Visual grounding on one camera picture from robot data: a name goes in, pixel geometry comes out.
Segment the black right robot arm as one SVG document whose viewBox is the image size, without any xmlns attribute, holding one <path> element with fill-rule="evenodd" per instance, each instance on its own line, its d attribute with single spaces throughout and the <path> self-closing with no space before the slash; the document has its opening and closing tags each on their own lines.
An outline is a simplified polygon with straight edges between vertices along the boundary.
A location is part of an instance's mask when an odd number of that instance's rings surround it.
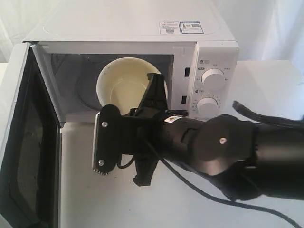
<svg viewBox="0 0 304 228">
<path fill-rule="evenodd" d="M 170 161 L 217 187 L 230 201 L 261 195 L 304 198 L 304 123 L 259 115 L 239 102 L 247 120 L 222 114 L 206 122 L 169 110 L 164 77 L 149 73 L 139 106 L 122 117 L 124 153 L 143 163 L 148 184 L 159 160 Z"/>
</svg>

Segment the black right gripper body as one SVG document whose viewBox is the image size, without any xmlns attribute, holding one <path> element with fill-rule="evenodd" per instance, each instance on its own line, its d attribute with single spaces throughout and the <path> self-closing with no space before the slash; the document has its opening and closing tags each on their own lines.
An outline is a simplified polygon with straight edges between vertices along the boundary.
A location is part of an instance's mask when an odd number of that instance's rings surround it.
<svg viewBox="0 0 304 228">
<path fill-rule="evenodd" d="M 119 115 L 118 157 L 134 160 L 166 159 L 187 171 L 204 170 L 204 122 L 175 113 L 142 110 L 139 115 Z"/>
</svg>

